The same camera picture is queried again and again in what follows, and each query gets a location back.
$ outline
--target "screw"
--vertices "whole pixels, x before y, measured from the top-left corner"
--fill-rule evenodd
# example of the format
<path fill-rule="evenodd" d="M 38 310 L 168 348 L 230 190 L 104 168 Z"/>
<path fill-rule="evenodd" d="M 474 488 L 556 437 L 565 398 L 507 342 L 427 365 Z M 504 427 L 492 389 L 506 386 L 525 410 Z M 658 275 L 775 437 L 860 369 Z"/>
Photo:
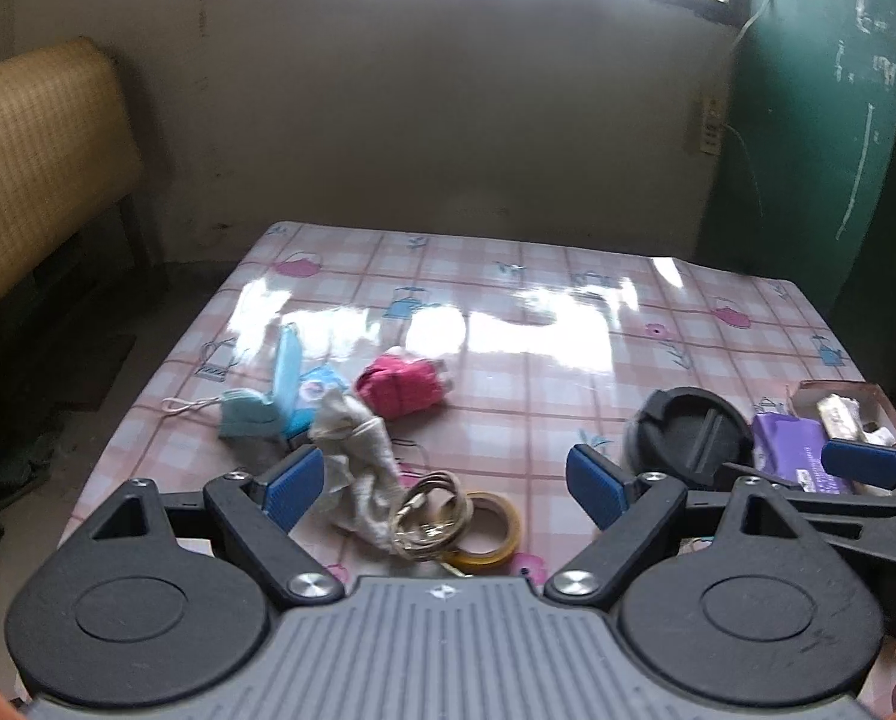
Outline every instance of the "screw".
<path fill-rule="evenodd" d="M 598 589 L 598 580 L 588 571 L 562 571 L 552 579 L 555 589 L 565 595 L 591 595 Z"/>
<path fill-rule="evenodd" d="M 324 574 L 311 571 L 291 577 L 288 589 L 302 598 L 324 598 L 335 588 L 334 581 Z"/>

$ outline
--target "pink checkered tablecloth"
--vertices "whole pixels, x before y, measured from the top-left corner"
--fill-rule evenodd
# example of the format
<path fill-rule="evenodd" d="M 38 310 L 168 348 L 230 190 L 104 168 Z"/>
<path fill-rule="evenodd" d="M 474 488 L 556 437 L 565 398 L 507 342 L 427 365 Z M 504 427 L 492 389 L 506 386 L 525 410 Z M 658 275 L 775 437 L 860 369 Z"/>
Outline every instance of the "pink checkered tablecloth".
<path fill-rule="evenodd" d="M 303 370 L 349 381 L 391 346 L 446 360 L 444 408 L 389 425 L 411 469 L 450 469 L 501 493 L 525 523 L 515 568 L 543 581 L 591 540 L 565 488 L 578 442 L 618 458 L 624 420 L 653 389 L 703 386 L 751 418 L 783 410 L 804 379 L 860 380 L 789 282 L 670 258 L 399 232 L 272 225 L 178 341 L 101 455 L 66 528 L 130 477 L 196 490 L 276 460 L 266 442 L 222 442 L 218 407 L 168 416 L 166 397 L 267 391 L 276 317 L 296 324 Z M 293 536 L 342 579 L 386 560 L 306 517 Z"/>

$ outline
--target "purple tissue pack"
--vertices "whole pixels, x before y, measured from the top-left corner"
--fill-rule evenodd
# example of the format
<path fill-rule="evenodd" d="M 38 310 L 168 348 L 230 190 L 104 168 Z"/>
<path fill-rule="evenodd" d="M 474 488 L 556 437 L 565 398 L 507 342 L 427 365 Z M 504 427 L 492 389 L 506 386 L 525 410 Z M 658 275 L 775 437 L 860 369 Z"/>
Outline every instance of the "purple tissue pack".
<path fill-rule="evenodd" d="M 853 493 L 850 483 L 825 473 L 821 466 L 828 437 L 820 422 L 787 413 L 759 413 L 751 432 L 768 473 L 800 483 L 806 493 Z"/>

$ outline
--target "blue face mask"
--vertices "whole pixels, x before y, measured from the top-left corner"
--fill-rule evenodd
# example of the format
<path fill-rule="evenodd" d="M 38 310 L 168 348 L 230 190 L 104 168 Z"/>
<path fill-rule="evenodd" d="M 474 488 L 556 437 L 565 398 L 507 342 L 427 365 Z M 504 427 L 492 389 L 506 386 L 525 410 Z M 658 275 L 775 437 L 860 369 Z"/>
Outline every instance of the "blue face mask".
<path fill-rule="evenodd" d="M 257 389 L 226 389 L 219 397 L 187 401 L 165 398 L 162 408 L 167 413 L 203 409 L 213 403 L 221 404 L 221 423 L 218 435 L 223 439 L 238 436 L 272 437 L 281 435 L 291 422 L 298 398 L 301 377 L 301 341 L 294 326 L 286 324 L 278 336 L 275 352 L 272 391 Z"/>

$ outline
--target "floor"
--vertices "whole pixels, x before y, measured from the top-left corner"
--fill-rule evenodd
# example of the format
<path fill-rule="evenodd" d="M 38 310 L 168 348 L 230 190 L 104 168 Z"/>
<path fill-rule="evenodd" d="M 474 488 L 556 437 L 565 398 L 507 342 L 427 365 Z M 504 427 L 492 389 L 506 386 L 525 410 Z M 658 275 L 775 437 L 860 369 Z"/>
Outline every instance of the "floor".
<path fill-rule="evenodd" d="M 0 513 L 5 525 L 0 547 L 0 692 L 5 696 L 15 695 L 15 669 L 2 634 L 8 604 L 55 549 L 101 450 L 216 285 L 178 279 L 154 304 L 139 301 L 138 295 L 125 295 L 126 303 L 141 305 L 120 316 L 111 314 L 111 323 L 118 325 L 111 330 L 133 333 L 137 340 L 104 404 L 94 413 L 62 415 L 64 427 L 53 456 L 51 479 Z"/>

